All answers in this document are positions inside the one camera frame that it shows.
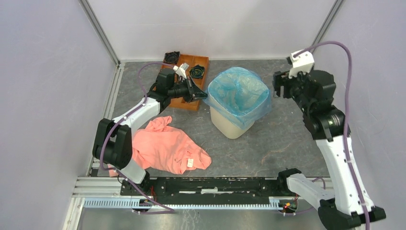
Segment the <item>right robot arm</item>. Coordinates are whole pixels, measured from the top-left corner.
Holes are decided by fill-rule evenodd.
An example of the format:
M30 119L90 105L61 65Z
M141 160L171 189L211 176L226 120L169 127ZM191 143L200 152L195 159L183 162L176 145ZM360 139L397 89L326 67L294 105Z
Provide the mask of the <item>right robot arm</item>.
M333 105L336 89L332 74L322 70L298 73L275 72L273 87L277 96L293 99L303 113L303 122L320 149L332 180L327 191L293 168L279 172L277 191L302 197L318 212L328 230L346 230L386 218L383 208L369 198L352 153L345 114Z

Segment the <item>blue plastic trash bag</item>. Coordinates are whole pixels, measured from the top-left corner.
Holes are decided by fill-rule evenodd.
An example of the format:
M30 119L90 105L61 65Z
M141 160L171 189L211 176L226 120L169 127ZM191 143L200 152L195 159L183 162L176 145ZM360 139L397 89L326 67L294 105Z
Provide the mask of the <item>blue plastic trash bag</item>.
M272 110L271 91L261 77L242 67L220 72L208 85L203 101L240 129Z

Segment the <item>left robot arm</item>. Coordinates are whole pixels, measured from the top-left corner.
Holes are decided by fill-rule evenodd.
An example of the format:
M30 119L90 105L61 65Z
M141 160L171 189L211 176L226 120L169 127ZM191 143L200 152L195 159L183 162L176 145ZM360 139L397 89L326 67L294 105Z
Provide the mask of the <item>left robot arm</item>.
M163 68L144 98L132 109L114 119L99 121L92 155L100 166L110 165L120 175L132 181L132 189L138 195L150 190L150 181L145 179L146 171L132 160L132 138L136 131L149 119L162 113L172 99L181 98L190 103L206 99L202 91L185 70L174 66Z

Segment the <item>cream plastic trash bin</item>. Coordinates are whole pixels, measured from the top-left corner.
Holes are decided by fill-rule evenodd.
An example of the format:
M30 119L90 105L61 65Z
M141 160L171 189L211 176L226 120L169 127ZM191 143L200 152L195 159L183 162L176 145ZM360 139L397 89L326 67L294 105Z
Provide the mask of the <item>cream plastic trash bin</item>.
M255 122L252 122L247 128L241 129L223 117L213 107L210 107L210 116L213 125L228 139L237 139L246 133Z

